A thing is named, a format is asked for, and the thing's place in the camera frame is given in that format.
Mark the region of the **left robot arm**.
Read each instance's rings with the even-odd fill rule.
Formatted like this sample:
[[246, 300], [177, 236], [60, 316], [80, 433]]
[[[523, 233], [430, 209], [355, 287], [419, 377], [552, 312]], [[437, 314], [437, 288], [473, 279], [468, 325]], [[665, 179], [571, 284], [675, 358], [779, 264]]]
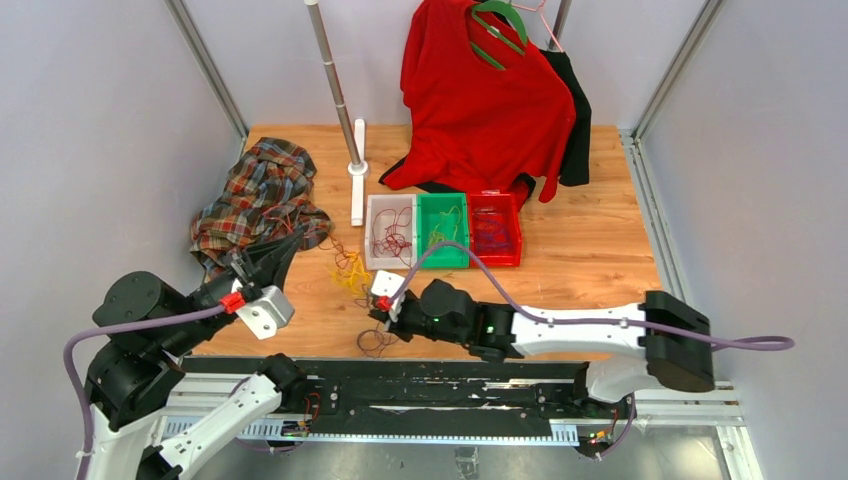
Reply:
[[247, 426], [279, 410], [299, 411], [306, 373], [289, 357], [265, 358], [210, 413], [172, 438], [150, 433], [184, 379], [179, 359], [236, 320], [267, 339], [294, 309], [283, 292], [305, 229], [236, 252], [225, 270], [190, 294], [148, 271], [117, 280], [74, 335], [63, 363], [81, 408], [81, 479], [189, 479]]

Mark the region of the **black t-shirt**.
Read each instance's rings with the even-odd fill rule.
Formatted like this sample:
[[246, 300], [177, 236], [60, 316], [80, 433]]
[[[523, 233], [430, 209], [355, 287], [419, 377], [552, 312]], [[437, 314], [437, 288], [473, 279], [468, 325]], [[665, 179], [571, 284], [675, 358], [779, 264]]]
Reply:
[[571, 60], [565, 52], [541, 50], [540, 53], [569, 89], [575, 108], [575, 121], [564, 150], [559, 183], [566, 187], [586, 185], [590, 182], [592, 123], [590, 102], [577, 79]]

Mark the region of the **white plastic bin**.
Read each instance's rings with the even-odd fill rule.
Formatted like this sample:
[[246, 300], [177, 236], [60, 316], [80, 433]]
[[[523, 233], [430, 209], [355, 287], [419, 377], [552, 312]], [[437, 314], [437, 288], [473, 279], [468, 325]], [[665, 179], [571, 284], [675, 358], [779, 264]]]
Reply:
[[415, 194], [368, 196], [364, 237], [368, 270], [405, 270], [417, 261], [416, 199]]

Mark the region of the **green clothes hanger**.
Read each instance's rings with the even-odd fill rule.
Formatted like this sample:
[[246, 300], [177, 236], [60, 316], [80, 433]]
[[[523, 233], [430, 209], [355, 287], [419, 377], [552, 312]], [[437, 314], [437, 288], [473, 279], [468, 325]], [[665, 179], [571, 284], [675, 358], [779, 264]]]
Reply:
[[[511, 1], [474, 2], [464, 11], [465, 17], [473, 25], [481, 27], [489, 36], [507, 47], [513, 53], [524, 57], [529, 44], [526, 26]], [[506, 71], [507, 66], [489, 53], [468, 33], [468, 45], [471, 54], [496, 71]]]

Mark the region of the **red t-shirt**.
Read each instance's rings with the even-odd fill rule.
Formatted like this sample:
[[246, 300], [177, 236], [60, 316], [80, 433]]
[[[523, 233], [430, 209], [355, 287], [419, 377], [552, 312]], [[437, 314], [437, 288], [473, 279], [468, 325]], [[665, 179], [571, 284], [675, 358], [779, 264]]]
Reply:
[[[539, 199], [547, 203], [575, 121], [571, 94], [533, 43], [520, 57], [473, 25], [464, 15], [473, 3], [424, 1], [414, 12], [400, 74], [410, 150], [380, 182], [505, 192], [527, 174], [543, 179]], [[476, 60], [468, 33], [507, 70]]]

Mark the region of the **plaid flannel shirt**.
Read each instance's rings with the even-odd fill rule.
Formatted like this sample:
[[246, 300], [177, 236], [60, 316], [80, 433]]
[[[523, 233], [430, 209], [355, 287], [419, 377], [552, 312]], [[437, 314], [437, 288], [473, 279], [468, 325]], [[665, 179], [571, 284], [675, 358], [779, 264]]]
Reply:
[[263, 137], [229, 170], [220, 196], [194, 217], [189, 252], [207, 280], [225, 268], [232, 252], [304, 230], [299, 248], [319, 246], [334, 229], [313, 201], [317, 167], [307, 150]]

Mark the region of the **pink clothes hanger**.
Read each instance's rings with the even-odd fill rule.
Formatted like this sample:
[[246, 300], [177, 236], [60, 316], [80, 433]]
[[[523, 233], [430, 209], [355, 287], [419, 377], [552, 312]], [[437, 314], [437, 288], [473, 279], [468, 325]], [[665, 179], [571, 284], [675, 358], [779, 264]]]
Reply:
[[[527, 16], [528, 18], [531, 18], [531, 17], [534, 18], [534, 21], [539, 25], [539, 27], [544, 32], [545, 45], [546, 45], [546, 48], [548, 50], [550, 50], [548, 48], [548, 43], [550, 41], [550, 25], [554, 21], [558, 3], [559, 3], [559, 1], [545, 1], [545, 0], [541, 0], [541, 1], [517, 1], [517, 2], [513, 3], [513, 5], [519, 11], [521, 11], [523, 15]], [[550, 50], [550, 51], [564, 52], [565, 49], [564, 49], [564, 47], [561, 43], [561, 40], [560, 40], [560, 44], [563, 48], [562, 51], [559, 51], [559, 50], [556, 50], [556, 49]]]

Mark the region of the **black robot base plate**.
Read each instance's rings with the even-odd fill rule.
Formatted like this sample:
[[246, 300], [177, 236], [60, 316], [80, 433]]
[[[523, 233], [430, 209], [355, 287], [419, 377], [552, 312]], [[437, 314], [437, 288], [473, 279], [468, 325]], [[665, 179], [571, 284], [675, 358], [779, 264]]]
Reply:
[[318, 434], [536, 437], [551, 421], [622, 425], [627, 398], [589, 398], [575, 363], [300, 360], [306, 377], [279, 412]]

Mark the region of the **red plastic bin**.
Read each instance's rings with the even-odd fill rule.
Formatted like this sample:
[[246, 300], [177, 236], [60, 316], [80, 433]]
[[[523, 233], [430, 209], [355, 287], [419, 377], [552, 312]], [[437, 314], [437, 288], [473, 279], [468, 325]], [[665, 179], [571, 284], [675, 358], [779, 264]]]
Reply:
[[523, 235], [514, 197], [499, 192], [466, 197], [472, 252], [487, 267], [518, 267]]

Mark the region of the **green plastic bin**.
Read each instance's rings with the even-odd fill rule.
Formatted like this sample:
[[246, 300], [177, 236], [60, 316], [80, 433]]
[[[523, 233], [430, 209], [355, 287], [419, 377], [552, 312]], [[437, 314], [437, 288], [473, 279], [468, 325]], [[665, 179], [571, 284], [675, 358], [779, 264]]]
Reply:
[[[433, 245], [452, 241], [470, 247], [467, 197], [464, 193], [418, 194], [417, 235], [418, 255]], [[465, 269], [470, 259], [463, 250], [453, 247], [438, 249], [423, 261], [424, 269]]]

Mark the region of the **white rack base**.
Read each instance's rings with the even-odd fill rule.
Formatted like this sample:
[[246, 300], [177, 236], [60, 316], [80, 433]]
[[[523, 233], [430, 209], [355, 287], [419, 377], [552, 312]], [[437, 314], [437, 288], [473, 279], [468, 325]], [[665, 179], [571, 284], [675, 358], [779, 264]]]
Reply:
[[366, 121], [357, 118], [353, 121], [350, 135], [353, 150], [348, 173], [351, 178], [350, 223], [353, 227], [361, 227], [365, 221], [365, 182], [370, 173], [365, 160], [366, 128]]

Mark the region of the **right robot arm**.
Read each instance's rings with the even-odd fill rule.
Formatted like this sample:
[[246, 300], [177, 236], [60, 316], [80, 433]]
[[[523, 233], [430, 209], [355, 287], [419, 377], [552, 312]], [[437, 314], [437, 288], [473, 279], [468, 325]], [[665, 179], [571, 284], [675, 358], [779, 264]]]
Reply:
[[372, 281], [369, 314], [405, 342], [420, 336], [456, 344], [481, 360], [501, 363], [552, 353], [602, 353], [584, 365], [571, 390], [574, 408], [599, 415], [639, 390], [687, 393], [715, 387], [712, 348], [699, 340], [708, 319], [664, 291], [642, 302], [606, 309], [550, 310], [477, 302], [442, 280], [420, 295], [401, 276], [381, 271]]

